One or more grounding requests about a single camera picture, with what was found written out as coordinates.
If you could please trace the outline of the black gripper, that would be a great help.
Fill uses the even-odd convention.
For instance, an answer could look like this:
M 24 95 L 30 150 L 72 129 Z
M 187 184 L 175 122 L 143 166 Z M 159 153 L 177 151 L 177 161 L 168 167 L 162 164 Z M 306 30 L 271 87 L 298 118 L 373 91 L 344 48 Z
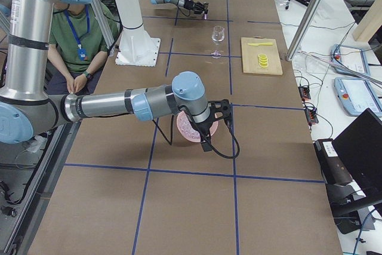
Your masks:
M 189 11 L 195 12 L 196 15 L 207 15 L 208 10 L 199 10 L 199 9 L 208 9 L 208 2 L 194 2 L 193 0 L 184 0 L 183 8 Z
M 213 123 L 215 123 L 215 118 L 207 118 L 205 121 L 196 124 L 197 131 L 201 138 L 201 146 L 203 151 L 213 151 L 214 146 L 211 143 L 211 132 L 210 128 Z

